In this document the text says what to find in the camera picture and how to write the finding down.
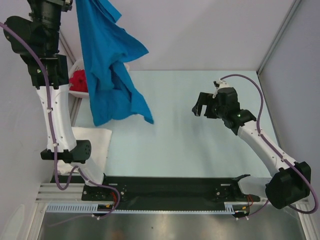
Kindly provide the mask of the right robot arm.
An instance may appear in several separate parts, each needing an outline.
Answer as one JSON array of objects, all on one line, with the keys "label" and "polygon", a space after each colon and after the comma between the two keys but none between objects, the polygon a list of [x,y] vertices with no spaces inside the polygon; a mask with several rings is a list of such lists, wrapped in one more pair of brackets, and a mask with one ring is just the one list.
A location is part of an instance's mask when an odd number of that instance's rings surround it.
[{"label": "right robot arm", "polygon": [[311,168],[306,162],[297,162],[274,144],[257,127],[257,118],[242,109],[233,87],[223,87],[215,93],[200,92],[192,112],[208,119],[221,119],[224,125],[247,143],[269,171],[270,178],[245,176],[230,188],[231,196],[242,201],[248,194],[263,197],[277,209],[290,206],[310,195],[308,183]]}]

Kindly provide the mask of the blue t-shirt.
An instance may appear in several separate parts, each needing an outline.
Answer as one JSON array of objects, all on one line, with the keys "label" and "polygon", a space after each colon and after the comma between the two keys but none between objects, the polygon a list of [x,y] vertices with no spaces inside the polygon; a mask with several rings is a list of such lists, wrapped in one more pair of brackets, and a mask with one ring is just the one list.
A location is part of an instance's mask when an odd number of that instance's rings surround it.
[{"label": "blue t-shirt", "polygon": [[132,115],[153,124],[151,110],[125,67],[148,54],[147,48],[118,26],[122,15],[108,0],[78,0],[76,13],[94,125]]}]

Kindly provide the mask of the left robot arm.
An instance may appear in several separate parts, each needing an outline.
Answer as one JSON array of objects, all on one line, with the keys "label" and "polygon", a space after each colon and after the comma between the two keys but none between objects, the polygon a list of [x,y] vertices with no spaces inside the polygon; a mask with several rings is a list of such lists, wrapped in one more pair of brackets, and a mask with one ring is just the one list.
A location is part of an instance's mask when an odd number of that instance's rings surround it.
[{"label": "left robot arm", "polygon": [[61,13],[72,9],[70,0],[30,0],[30,19],[10,16],[0,26],[13,52],[28,68],[32,85],[41,101],[46,131],[43,160],[58,161],[77,170],[93,194],[100,200],[110,196],[103,183],[103,169],[98,165],[98,141],[106,137],[96,129],[73,127],[69,114],[69,75],[65,55],[59,53]]}]

